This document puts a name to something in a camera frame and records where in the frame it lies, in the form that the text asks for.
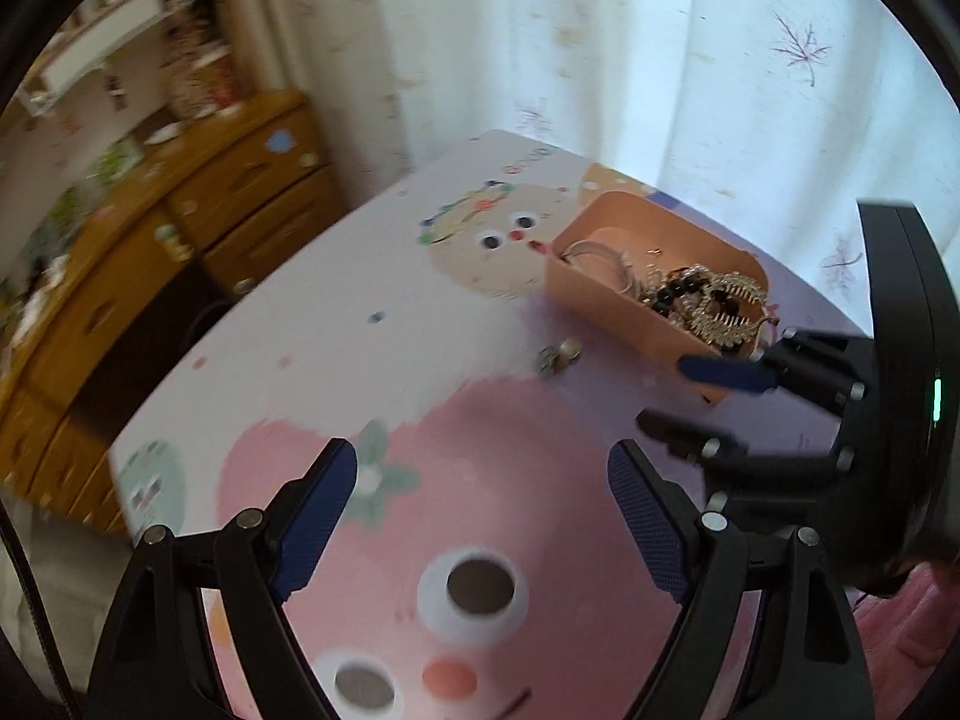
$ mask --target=white curtain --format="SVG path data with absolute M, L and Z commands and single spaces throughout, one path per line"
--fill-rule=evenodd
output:
M 915 202 L 960 279 L 960 116 L 878 0 L 267 1 L 355 202 L 499 127 L 659 186 L 867 330 L 858 197 Z

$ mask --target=blue sticker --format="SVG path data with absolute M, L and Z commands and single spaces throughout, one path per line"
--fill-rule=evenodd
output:
M 166 525 L 174 533 L 184 526 L 186 478 L 179 452 L 169 443 L 150 442 L 134 452 L 117 474 L 117 490 L 134 543 L 151 525 Z
M 275 154 L 285 154 L 296 146 L 293 133 L 289 129 L 278 129 L 267 139 L 267 151 Z

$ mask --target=pink fabric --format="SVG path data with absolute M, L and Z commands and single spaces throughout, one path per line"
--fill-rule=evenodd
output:
M 874 684 L 877 720 L 896 720 L 960 628 L 960 574 L 920 566 L 895 598 L 861 603 L 856 622 Z

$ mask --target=green cartoon figure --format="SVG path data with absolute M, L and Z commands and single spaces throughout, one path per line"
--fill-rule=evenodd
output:
M 117 477 L 134 543 L 151 525 L 174 533 L 184 526 L 186 480 L 179 452 L 167 442 L 150 442 L 130 456 Z

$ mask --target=ring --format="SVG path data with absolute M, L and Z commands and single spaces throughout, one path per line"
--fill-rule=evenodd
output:
M 603 259 L 613 262 L 613 264 L 617 266 L 617 270 L 622 276 L 624 284 L 623 288 L 618 290 L 618 293 L 620 295 L 630 293 L 635 298 L 638 296 L 637 288 L 642 287 L 642 284 L 635 278 L 634 269 L 631 267 L 629 260 L 624 256 L 623 252 L 614 250 L 599 241 L 583 240 L 574 241 L 570 244 L 563 251 L 563 254 L 560 255 L 560 259 L 577 269 L 581 274 L 587 274 L 587 271 L 577 263 L 577 257 L 585 254 L 602 257 Z

